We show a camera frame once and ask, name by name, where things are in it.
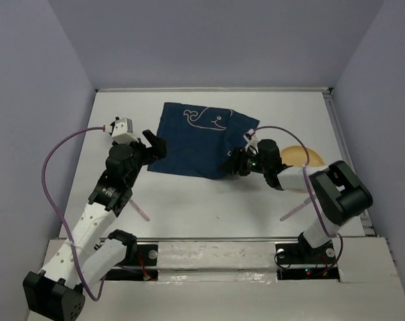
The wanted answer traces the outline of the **tan wooden plate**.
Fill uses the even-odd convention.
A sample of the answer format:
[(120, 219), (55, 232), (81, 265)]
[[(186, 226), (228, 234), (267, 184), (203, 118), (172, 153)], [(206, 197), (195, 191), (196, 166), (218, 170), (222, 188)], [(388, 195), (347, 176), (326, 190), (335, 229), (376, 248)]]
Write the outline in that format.
[(306, 168), (307, 176), (327, 168), (322, 158), (310, 148), (305, 152), (303, 147), (294, 145), (280, 151), (280, 157), (283, 163), (291, 166), (278, 176), (282, 190), (300, 193), (307, 192), (307, 186), (303, 176), (303, 166), (307, 163), (307, 155), (309, 156), (309, 163)]

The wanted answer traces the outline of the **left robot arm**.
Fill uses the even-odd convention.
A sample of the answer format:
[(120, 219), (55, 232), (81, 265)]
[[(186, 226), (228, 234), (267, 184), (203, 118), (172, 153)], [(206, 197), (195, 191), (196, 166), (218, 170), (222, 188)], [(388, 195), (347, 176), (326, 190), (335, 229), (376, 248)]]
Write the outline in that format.
[(87, 298), (99, 301), (107, 273), (135, 259), (137, 238), (125, 231), (117, 229), (100, 247), (96, 244), (131, 200), (141, 169), (167, 156), (164, 139), (150, 130), (144, 130), (143, 136), (149, 146), (132, 133), (121, 137), (111, 131), (113, 143), (105, 170), (77, 224), (71, 228), (60, 217), (66, 240), (40, 271), (29, 272), (23, 280), (30, 311), (50, 320), (76, 320)]

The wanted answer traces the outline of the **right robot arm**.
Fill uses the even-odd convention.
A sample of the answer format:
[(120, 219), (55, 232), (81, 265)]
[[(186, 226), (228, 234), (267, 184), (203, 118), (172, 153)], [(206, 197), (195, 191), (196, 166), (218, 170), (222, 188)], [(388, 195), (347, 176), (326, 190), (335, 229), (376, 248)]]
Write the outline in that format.
[(311, 262), (321, 248), (338, 236), (340, 229), (373, 205), (372, 194), (347, 163), (336, 161), (327, 167), (295, 167), (283, 163), (277, 143), (263, 139), (256, 146), (235, 148), (219, 170), (227, 175), (263, 175), (268, 186), (278, 191), (307, 191), (317, 218), (298, 236), (297, 244), (285, 250)]

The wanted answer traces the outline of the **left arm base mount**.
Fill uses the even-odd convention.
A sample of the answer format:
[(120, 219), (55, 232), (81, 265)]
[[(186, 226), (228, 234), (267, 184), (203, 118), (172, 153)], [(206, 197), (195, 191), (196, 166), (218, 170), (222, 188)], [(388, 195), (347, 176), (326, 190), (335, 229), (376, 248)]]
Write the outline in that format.
[(158, 252), (156, 243), (139, 243), (135, 253), (127, 253), (121, 262), (110, 269), (106, 281), (157, 281)]

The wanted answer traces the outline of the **blue whale cloth placemat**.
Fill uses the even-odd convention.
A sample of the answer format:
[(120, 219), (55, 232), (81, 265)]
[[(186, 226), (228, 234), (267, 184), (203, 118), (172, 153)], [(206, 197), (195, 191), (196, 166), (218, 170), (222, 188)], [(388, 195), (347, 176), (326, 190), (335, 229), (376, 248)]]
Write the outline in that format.
[(148, 166), (155, 173), (221, 179), (219, 168), (236, 147), (246, 145), (244, 133), (260, 121), (227, 108), (166, 102), (157, 136), (167, 145), (167, 156)]

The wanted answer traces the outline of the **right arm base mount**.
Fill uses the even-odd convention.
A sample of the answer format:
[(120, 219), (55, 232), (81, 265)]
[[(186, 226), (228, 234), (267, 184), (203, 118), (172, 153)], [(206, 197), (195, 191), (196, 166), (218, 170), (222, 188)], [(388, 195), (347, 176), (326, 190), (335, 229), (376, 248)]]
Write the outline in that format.
[(293, 254), (296, 243), (277, 243), (274, 263), (278, 281), (336, 280), (339, 281), (337, 256), (330, 241), (321, 249), (304, 257)]

